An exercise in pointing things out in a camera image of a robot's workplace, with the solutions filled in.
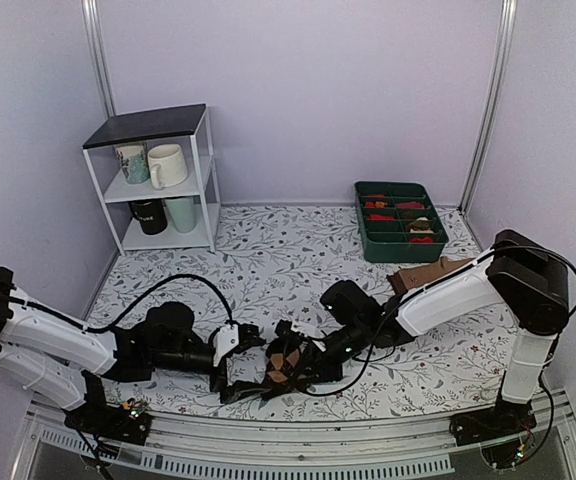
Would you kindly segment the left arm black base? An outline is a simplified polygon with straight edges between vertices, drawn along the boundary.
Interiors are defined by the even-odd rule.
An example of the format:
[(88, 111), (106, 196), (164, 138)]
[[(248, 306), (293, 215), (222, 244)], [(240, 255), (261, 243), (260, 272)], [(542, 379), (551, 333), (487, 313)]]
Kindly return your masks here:
[(87, 371), (82, 375), (86, 387), (84, 403), (74, 410), (65, 410), (65, 426), (96, 439), (144, 446), (153, 420), (147, 412), (147, 403), (130, 398), (119, 405), (110, 405), (101, 379)]

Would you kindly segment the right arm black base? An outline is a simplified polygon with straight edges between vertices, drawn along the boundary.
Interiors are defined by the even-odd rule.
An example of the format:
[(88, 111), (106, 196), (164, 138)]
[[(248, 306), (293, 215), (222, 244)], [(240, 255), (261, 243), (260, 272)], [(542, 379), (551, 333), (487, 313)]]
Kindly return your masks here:
[(515, 404), (498, 398), (492, 407), (455, 414), (449, 432), (458, 446), (496, 440), (537, 426), (531, 402)]

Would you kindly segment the brown tan argyle sock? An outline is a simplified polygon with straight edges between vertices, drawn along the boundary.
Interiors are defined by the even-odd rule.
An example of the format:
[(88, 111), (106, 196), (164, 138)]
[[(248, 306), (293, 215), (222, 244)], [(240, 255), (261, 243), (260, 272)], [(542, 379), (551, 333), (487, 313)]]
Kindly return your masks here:
[(275, 338), (266, 350), (266, 371), (261, 384), (268, 388), (260, 395), (262, 400), (282, 396), (295, 391), (303, 392), (317, 383), (315, 345), (293, 332), (289, 321), (279, 321)]

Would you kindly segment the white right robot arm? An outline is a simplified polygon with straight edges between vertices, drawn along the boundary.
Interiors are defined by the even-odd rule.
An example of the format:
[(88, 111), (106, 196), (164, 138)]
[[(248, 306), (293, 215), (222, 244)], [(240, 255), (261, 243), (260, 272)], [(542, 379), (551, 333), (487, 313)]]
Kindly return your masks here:
[(492, 435), (505, 436), (522, 422), (522, 405), (531, 400), (548, 354), (574, 312), (569, 304), (574, 271), (565, 257), (503, 230), (474, 260), (385, 304), (352, 281), (335, 283), (321, 303), (342, 327), (314, 344), (325, 357), (343, 362), (380, 338), (410, 343), (473, 311), (504, 305), (518, 332), (500, 387), (502, 400), (486, 412), (484, 422)]

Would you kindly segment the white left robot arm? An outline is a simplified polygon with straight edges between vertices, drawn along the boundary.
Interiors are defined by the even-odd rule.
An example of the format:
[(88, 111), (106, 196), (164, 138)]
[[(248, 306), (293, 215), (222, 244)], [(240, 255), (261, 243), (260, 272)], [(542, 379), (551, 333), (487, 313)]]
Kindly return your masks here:
[(117, 423), (114, 408), (91, 395), (98, 379), (136, 383), (170, 370), (206, 375), (211, 391), (222, 392), (227, 358), (264, 343), (257, 326), (233, 318), (202, 339), (194, 320), (187, 305), (172, 301), (150, 308), (129, 329), (94, 328), (37, 302), (0, 267), (0, 369), (62, 409), (77, 409), (96, 434)]

